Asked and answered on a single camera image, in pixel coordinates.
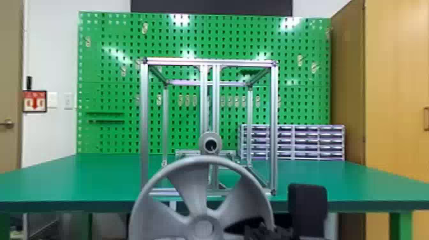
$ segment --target metal cylinder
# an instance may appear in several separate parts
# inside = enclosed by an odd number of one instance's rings
[[[200,136],[199,149],[201,155],[219,155],[222,150],[222,139],[215,132],[205,132]]]

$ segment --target wall switch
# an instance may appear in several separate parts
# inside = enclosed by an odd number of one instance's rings
[[[64,109],[71,110],[75,107],[75,95],[73,93],[64,93]]]
[[[57,92],[48,92],[48,108],[49,109],[58,108],[58,93]]]

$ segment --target gray wheel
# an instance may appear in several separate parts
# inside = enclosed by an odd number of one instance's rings
[[[209,166],[221,165],[241,178],[221,206],[207,207]],[[149,194],[156,183],[168,178],[189,209],[183,216]],[[153,240],[167,237],[187,240],[223,240],[236,236],[225,228],[241,220],[262,217],[269,230],[274,229],[273,210],[258,181],[242,166],[219,156],[192,156],[176,161],[157,172],[144,185],[130,218],[130,240]]]

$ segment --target red sign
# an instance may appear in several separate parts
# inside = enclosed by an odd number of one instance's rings
[[[24,112],[46,112],[47,94],[46,91],[23,91],[24,92]]]

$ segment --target green pegboard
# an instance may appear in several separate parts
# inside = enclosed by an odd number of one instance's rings
[[[279,62],[279,124],[329,124],[329,19],[80,12],[78,153],[139,152],[141,57],[271,59]],[[192,67],[164,66],[168,79],[199,80]],[[248,80],[226,68],[221,80]],[[253,122],[269,122],[269,74],[253,90]],[[162,89],[151,76],[150,153],[161,153]],[[199,87],[169,86],[169,153],[196,149]],[[221,87],[224,149],[237,149],[246,89]]]

